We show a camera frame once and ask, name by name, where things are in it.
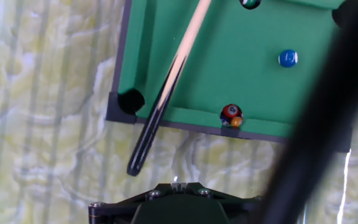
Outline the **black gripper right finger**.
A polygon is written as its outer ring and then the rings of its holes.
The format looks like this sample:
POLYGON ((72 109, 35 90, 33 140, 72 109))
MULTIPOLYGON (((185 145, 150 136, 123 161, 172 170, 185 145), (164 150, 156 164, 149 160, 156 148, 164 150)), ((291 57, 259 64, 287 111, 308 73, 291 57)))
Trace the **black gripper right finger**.
POLYGON ((233 224, 250 223, 250 214, 263 199, 260 195, 251 198, 236 197, 223 192, 208 189, 199 182, 179 183, 179 193, 206 197, 214 200, 215 202, 219 202, 222 205, 224 213, 228 217, 230 223, 233 224))

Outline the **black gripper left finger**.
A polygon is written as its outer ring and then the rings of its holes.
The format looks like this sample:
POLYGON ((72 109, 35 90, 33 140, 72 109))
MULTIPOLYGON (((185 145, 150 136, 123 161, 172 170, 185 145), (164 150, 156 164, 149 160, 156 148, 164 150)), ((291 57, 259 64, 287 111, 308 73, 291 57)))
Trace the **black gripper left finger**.
POLYGON ((113 223, 116 216, 134 216, 144 202, 179 192, 179 183, 158 184, 154 189, 118 203, 92 202, 88 205, 88 223, 113 223))

